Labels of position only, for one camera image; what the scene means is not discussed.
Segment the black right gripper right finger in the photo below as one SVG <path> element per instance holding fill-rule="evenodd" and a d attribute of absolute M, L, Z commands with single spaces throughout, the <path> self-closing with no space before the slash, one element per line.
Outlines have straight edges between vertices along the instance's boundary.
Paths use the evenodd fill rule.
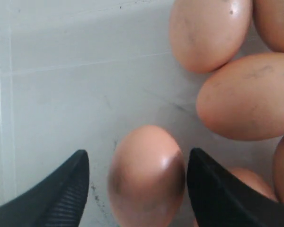
<path fill-rule="evenodd" d="M 200 227 L 284 227 L 284 205 L 243 183 L 200 148 L 190 151 L 186 183 Z"/>

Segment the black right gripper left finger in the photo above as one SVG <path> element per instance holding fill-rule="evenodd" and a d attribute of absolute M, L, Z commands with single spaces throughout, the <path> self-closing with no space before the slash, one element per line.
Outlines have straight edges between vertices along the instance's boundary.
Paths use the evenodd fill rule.
<path fill-rule="evenodd" d="M 0 206 L 0 227 L 77 227 L 89 193 L 89 157 L 78 150 L 33 188 Z"/>

